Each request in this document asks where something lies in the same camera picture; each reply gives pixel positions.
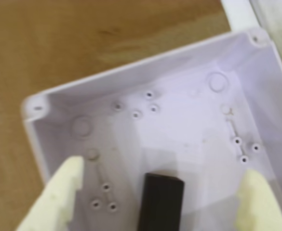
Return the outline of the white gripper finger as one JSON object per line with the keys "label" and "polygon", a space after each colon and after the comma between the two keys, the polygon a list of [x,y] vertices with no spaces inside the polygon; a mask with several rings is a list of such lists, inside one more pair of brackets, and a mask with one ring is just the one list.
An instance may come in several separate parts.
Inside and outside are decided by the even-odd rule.
{"label": "white gripper finger", "polygon": [[84,158],[71,156],[54,173],[16,228],[18,231],[66,231],[73,220],[76,194],[83,188]]}
{"label": "white gripper finger", "polygon": [[282,210],[266,178],[256,170],[245,172],[236,193],[238,231],[282,231]]}

